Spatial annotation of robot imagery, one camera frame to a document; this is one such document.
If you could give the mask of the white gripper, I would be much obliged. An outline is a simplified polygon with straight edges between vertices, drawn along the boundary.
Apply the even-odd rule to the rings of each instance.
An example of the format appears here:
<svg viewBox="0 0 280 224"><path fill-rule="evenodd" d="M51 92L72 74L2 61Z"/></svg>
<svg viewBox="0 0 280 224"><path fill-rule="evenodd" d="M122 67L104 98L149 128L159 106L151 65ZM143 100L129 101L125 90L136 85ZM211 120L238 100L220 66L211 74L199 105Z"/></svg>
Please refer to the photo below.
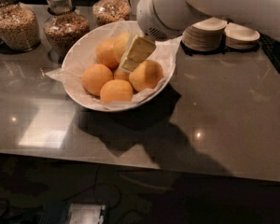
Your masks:
<svg viewBox="0 0 280 224"><path fill-rule="evenodd" d="M156 41L178 37L189 26L190 7L185 0L139 0L136 20L143 33ZM147 36L131 35L119 68L131 73L156 49Z"/></svg>

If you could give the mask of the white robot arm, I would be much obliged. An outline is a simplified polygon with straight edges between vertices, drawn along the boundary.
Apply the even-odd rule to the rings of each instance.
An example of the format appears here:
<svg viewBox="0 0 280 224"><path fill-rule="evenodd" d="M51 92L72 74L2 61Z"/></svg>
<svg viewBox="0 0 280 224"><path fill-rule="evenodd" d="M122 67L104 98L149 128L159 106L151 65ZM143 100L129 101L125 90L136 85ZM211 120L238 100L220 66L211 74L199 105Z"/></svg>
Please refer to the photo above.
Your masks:
<svg viewBox="0 0 280 224"><path fill-rule="evenodd" d="M176 38L208 17L261 32L265 54L280 73L280 0L139 0L137 4L140 29L156 41Z"/></svg>

